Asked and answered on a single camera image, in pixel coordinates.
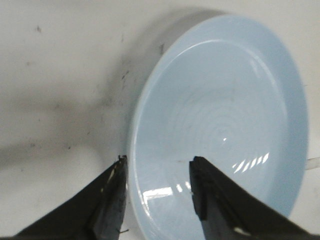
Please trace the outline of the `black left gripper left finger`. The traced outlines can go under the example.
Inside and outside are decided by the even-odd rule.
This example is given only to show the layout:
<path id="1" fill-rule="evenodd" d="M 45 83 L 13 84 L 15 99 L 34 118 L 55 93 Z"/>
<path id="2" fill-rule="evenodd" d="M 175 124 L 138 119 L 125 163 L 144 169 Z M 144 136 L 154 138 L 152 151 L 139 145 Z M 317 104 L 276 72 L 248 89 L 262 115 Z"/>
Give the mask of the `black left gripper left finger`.
<path id="1" fill-rule="evenodd" d="M 15 235 L 16 240 L 117 240 L 126 209 L 127 157 Z"/>

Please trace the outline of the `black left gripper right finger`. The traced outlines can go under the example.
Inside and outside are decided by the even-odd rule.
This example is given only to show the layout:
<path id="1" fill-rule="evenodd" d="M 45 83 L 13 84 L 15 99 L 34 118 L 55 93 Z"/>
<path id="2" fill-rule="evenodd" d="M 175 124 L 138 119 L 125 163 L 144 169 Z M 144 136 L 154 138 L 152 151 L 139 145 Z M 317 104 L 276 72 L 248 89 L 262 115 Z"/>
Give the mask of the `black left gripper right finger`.
<path id="1" fill-rule="evenodd" d="M 192 202 L 207 240 L 306 240 L 310 233 L 202 156 L 189 162 Z"/>

